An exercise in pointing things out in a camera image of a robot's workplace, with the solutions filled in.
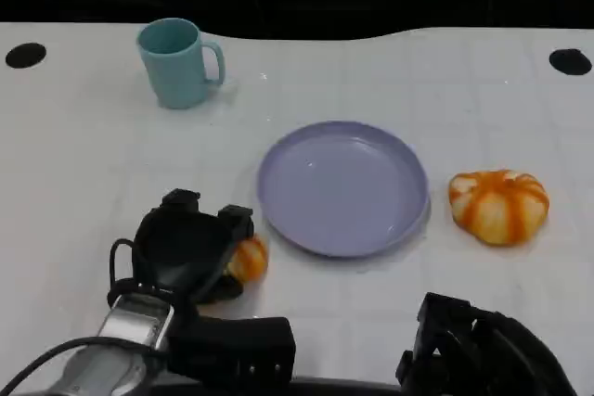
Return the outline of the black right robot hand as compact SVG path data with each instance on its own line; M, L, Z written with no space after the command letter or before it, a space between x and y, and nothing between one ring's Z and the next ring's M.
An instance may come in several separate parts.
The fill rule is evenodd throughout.
M406 395L575 395L549 347L522 323L428 293L395 376Z

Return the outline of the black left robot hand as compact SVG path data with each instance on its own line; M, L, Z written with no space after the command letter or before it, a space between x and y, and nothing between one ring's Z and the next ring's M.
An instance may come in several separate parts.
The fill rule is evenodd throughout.
M200 193L174 189L142 219L133 240L133 277L194 304L234 300L244 291L230 272L239 244L254 235L252 209L199 210Z

